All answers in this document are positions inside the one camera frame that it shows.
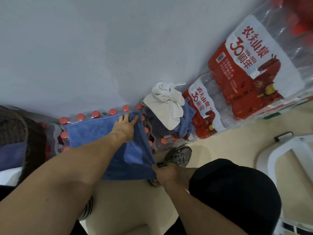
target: purple cloth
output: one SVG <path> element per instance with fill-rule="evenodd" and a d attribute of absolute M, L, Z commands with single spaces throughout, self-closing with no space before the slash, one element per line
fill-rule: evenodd
<path fill-rule="evenodd" d="M 151 124 L 152 134 L 154 136 L 163 137 L 165 135 L 172 135 L 178 132 L 178 137 L 183 138 L 187 133 L 191 133 L 194 130 L 192 121 L 196 111 L 188 104 L 188 101 L 186 100 L 185 104 L 182 106 L 182 109 L 184 111 L 184 115 L 180 118 L 180 123 L 173 130 L 168 130 L 156 117 L 152 110 L 147 108 L 147 119 Z"/>
<path fill-rule="evenodd" d="M 21 167 L 25 158 L 25 142 L 0 145 L 0 171 Z"/>
<path fill-rule="evenodd" d="M 130 120 L 136 115 L 141 116 L 140 111 L 130 113 Z M 75 148 L 108 135 L 120 115 L 122 114 L 70 124 L 67 129 L 71 147 Z M 143 180 L 156 177 L 152 170 L 155 161 L 141 120 L 137 121 L 134 130 L 134 139 L 124 143 L 116 151 L 102 179 Z"/>

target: black fabric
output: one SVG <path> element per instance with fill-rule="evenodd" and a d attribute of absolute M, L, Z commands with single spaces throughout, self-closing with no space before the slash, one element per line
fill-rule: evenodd
<path fill-rule="evenodd" d="M 267 175 L 227 159 L 198 168 L 189 192 L 249 235 L 271 235 L 281 212 L 280 196 Z M 165 233 L 171 234 L 186 234 L 180 218 Z"/>
<path fill-rule="evenodd" d="M 16 187 L 14 186 L 1 186 L 0 185 L 0 201 L 7 197 Z M 80 224 L 78 220 L 76 220 L 75 225 L 72 229 L 70 235 L 87 235 L 85 229 Z"/>

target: woven basket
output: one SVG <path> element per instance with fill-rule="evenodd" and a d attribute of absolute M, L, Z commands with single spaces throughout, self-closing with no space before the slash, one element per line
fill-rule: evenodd
<path fill-rule="evenodd" d="M 0 145 L 25 142 L 22 173 L 17 185 L 45 162 L 47 136 L 40 124 L 0 106 Z"/>

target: crumpled white towel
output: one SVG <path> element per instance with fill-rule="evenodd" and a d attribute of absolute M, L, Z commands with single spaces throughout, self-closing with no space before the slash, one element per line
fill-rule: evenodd
<path fill-rule="evenodd" d="M 174 87 L 175 84 L 159 82 L 142 101 L 143 105 L 148 106 L 168 130 L 178 126 L 180 117 L 184 115 L 182 106 L 185 100 L 182 93 Z"/>

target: person's left hand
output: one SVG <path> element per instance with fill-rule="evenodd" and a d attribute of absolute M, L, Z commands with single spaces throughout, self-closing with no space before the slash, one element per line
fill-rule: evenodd
<path fill-rule="evenodd" d="M 130 115 L 130 113 L 120 115 L 119 120 L 115 122 L 111 132 L 123 137 L 124 142 L 129 142 L 134 138 L 134 125 L 139 118 L 139 116 L 136 115 L 135 118 L 129 122 Z"/>

